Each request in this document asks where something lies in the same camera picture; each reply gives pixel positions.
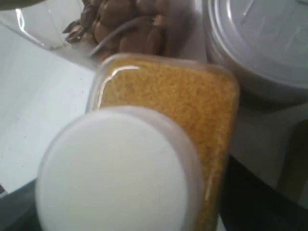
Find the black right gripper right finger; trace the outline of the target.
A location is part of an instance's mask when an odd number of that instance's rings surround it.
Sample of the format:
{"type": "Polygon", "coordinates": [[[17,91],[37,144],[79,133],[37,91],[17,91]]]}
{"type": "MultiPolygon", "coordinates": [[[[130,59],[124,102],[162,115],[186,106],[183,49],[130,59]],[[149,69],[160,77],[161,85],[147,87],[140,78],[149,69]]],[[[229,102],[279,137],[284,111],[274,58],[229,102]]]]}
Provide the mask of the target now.
{"type": "Polygon", "coordinates": [[[220,216],[228,231],[306,231],[308,211],[229,156],[220,216]]]}

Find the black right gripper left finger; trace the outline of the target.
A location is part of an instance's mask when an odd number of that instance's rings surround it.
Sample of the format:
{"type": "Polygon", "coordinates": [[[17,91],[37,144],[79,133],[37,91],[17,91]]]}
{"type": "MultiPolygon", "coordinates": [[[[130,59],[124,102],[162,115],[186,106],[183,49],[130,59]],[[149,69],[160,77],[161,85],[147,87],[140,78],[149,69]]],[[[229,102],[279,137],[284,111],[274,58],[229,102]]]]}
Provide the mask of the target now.
{"type": "Polygon", "coordinates": [[[39,221],[35,205],[33,180],[0,199],[0,229],[2,231],[37,231],[39,221]]]}

